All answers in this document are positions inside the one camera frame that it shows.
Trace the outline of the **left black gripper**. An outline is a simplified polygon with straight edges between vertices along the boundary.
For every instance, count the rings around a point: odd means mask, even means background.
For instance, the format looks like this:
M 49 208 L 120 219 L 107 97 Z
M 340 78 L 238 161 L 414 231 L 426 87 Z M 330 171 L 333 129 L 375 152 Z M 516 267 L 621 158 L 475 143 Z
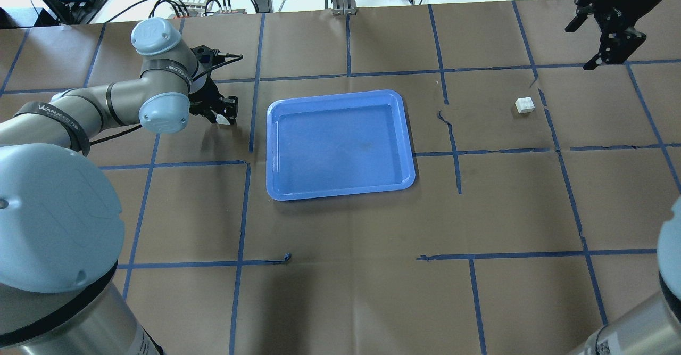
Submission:
M 204 117 L 212 124 L 217 123 L 217 113 L 226 117 L 238 116 L 238 97 L 221 95 L 210 73 L 201 76 L 194 83 L 202 83 L 202 86 L 189 95 L 189 113 Z

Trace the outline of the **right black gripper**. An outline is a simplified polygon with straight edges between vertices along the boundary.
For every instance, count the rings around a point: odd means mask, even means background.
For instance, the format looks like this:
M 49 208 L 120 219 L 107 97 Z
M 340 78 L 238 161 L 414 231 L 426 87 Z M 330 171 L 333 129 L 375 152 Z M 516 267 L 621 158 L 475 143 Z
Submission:
M 623 64 L 647 40 L 647 34 L 632 27 L 661 1 L 574 0 L 576 12 L 565 26 L 565 32 L 576 32 L 589 17 L 596 19 L 599 28 L 627 28 L 611 34 L 603 33 L 599 51 L 582 69 L 589 71 L 602 65 Z

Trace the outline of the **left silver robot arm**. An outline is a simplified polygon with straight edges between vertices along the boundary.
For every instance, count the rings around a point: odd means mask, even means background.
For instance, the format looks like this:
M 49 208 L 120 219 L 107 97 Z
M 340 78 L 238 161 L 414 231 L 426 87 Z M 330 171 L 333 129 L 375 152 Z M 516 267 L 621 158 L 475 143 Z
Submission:
M 163 354 L 112 279 L 126 228 L 107 176 L 88 159 L 115 127 L 182 131 L 190 115 L 234 123 L 238 99 L 212 71 L 241 61 L 189 47 L 163 18 L 131 32 L 139 77 L 29 101 L 2 123 L 2 352 Z

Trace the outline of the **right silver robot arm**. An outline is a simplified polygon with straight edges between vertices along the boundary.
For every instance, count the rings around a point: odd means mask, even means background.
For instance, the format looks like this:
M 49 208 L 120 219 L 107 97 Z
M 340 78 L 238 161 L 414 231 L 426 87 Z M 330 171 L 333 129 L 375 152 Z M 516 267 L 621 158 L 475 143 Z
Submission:
M 599 26 L 599 49 L 584 70 L 625 64 L 646 40 L 637 21 L 662 0 L 575 0 L 576 14 L 566 26 L 576 32 L 589 16 Z M 657 289 L 620 318 L 603 325 L 573 354 L 679 354 L 679 201 L 662 224 L 657 247 Z

